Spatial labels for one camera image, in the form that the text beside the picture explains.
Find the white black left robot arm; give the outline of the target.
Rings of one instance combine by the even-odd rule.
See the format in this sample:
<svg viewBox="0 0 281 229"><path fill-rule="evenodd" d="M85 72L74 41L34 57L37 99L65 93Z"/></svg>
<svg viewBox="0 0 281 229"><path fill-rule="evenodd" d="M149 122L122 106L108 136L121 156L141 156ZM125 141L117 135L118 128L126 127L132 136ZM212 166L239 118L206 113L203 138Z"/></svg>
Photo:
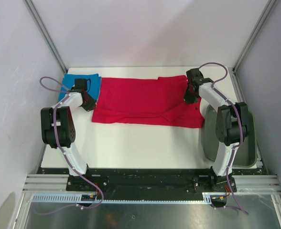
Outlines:
<svg viewBox="0 0 281 229"><path fill-rule="evenodd" d="M87 112L96 107L97 101L89 94L90 86L90 79L75 79L72 88L60 91L65 95L59 102L41 109L40 113L43 142L50 148L60 150L68 165L69 174L79 176L76 184L84 191L92 188L93 178L86 175L88 165L75 144L76 129L72 114L79 107Z"/></svg>

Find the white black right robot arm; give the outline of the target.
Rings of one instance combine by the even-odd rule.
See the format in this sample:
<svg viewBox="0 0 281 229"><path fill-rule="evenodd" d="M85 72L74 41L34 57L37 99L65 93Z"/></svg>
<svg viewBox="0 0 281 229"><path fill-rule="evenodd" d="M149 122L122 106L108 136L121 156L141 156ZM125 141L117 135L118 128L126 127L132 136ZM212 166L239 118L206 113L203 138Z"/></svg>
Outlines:
<svg viewBox="0 0 281 229"><path fill-rule="evenodd" d="M249 109L245 102L233 102L223 94L210 78L204 78L199 68L186 72L187 89L184 101L195 104L206 100L217 112L215 133L219 141L216 159L210 168L208 186L220 191L229 181L236 153L252 128Z"/></svg>

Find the red t shirt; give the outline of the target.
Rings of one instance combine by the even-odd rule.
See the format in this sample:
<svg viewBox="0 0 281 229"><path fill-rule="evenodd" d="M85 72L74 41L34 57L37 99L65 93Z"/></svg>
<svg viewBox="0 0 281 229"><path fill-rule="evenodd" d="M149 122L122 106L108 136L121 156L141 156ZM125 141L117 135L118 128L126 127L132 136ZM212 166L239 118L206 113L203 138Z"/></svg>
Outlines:
<svg viewBox="0 0 281 229"><path fill-rule="evenodd" d="M184 101L185 75L157 79L102 79L92 122L202 128L200 103Z"/></svg>

